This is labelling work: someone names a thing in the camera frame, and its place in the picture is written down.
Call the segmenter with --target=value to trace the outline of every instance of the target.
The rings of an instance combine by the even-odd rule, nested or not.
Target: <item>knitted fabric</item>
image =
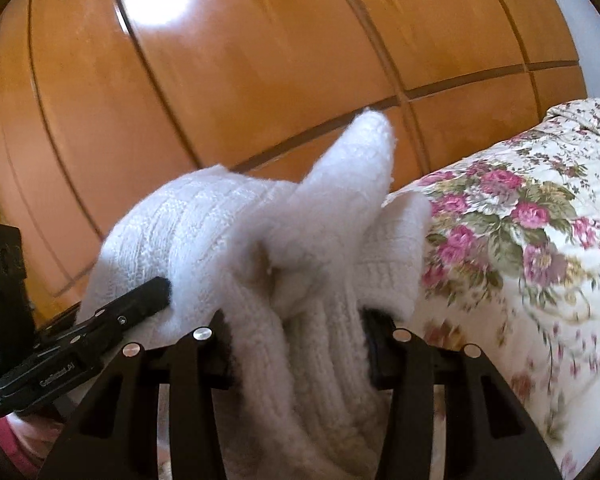
[[[102,247],[78,322],[154,276],[171,280],[170,308],[124,344],[172,344],[224,311],[239,384],[214,405],[230,479],[374,477],[388,397],[368,380],[360,308],[408,319],[430,217],[419,194],[384,204],[394,145],[365,112],[298,185],[184,175]]]

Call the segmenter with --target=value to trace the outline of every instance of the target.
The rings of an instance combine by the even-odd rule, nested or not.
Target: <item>wooden panel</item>
[[[344,128],[338,128],[302,144],[251,170],[249,174],[258,178],[300,182],[312,168],[314,162],[331,147],[343,131]]]
[[[410,141],[411,137],[404,127],[400,108],[392,107],[385,110],[384,113],[391,121],[398,139],[395,149],[394,183],[392,189],[399,189],[422,175],[418,168],[413,145]],[[262,166],[251,170],[249,173],[259,178],[300,182],[312,168],[314,162],[331,147],[343,131],[344,128],[333,130],[270,160]]]
[[[84,297],[84,293],[87,290],[87,285],[89,284],[89,275],[81,277],[77,280],[69,290],[66,290],[58,297],[56,297],[56,305],[60,312],[68,309],[71,306],[74,306],[79,301],[82,301]]]
[[[42,280],[38,275],[36,267],[29,265],[29,262],[26,260],[25,265],[27,266],[27,293],[29,294],[29,301],[36,307],[34,310],[34,320],[36,326],[39,327],[41,324],[46,323],[60,314],[66,307],[61,306],[58,301],[48,293],[46,286],[43,285]]]
[[[587,97],[587,88],[579,66],[549,68],[532,72],[536,81],[542,116],[552,106]]]
[[[29,214],[11,171],[0,124],[0,208],[8,223],[22,232],[24,251],[50,290],[60,290],[68,275],[58,265]]]
[[[498,0],[362,0],[407,89],[523,62]]]
[[[14,175],[40,234],[69,274],[100,251],[100,239],[67,184],[49,143],[31,80],[29,0],[13,0],[0,25],[0,120]]]
[[[415,100],[413,108],[432,170],[538,124],[528,73],[445,90]]]
[[[509,9],[528,62],[578,60],[571,33],[555,0],[502,0]]]
[[[123,0],[204,164],[233,166],[393,94],[345,0]]]
[[[31,30],[51,135],[106,234],[193,163],[120,26],[114,0],[32,0]]]

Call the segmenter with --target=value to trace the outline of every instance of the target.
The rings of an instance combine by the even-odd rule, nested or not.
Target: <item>metal screw head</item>
[[[136,357],[140,353],[140,345],[138,343],[129,343],[122,349],[122,355],[125,357]]]
[[[396,328],[393,333],[394,340],[399,343],[408,343],[411,341],[411,332],[406,328]]]
[[[201,326],[193,331],[193,337],[197,341],[206,341],[213,334],[213,331],[208,326]]]
[[[482,355],[482,350],[480,350],[480,347],[476,345],[466,345],[462,350],[464,351],[464,354],[471,359],[477,359]]]

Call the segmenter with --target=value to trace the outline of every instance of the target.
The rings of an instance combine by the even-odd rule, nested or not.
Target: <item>bed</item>
[[[404,190],[433,210],[408,328],[444,348],[480,345],[575,478],[600,446],[600,99],[552,107]]]

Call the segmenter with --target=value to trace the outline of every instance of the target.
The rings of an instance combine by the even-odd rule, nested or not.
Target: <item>pink object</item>
[[[491,171],[491,166],[485,162],[484,160],[477,160],[476,162],[473,162],[467,169],[466,169],[466,176],[473,176],[473,175],[482,175],[484,173],[487,173],[488,171]]]
[[[454,247],[461,247],[463,249],[469,248],[471,243],[474,241],[475,235],[468,227],[459,225],[451,229],[447,243]]]
[[[592,222],[588,218],[581,216],[573,221],[573,234],[580,236],[592,227]]]
[[[544,227],[549,222],[549,212],[533,202],[518,202],[511,217],[527,229]]]
[[[422,284],[426,287],[435,286],[446,277],[445,268],[441,265],[429,267],[422,276]]]
[[[442,204],[435,200],[434,202],[430,202],[431,204],[431,216],[437,216],[439,213],[443,211]]]
[[[0,418],[0,447],[26,478],[34,479],[38,476],[40,468],[24,453],[6,418]]]
[[[540,247],[526,246],[523,263],[525,279],[542,287],[560,283],[567,273],[567,260],[552,243]]]
[[[466,256],[467,249],[465,247],[453,246],[449,243],[438,247],[438,256],[445,265],[453,265],[461,262]]]
[[[485,173],[481,178],[482,184],[500,184],[507,189],[517,189],[522,186],[524,180],[507,170],[494,170]]]
[[[463,194],[451,193],[441,197],[437,200],[437,204],[440,205],[440,210],[448,211],[449,213],[465,213],[469,206],[466,203]]]
[[[418,181],[418,184],[420,186],[430,186],[431,184],[435,184],[441,180],[451,180],[453,177],[453,171],[436,171],[435,173],[423,176]]]

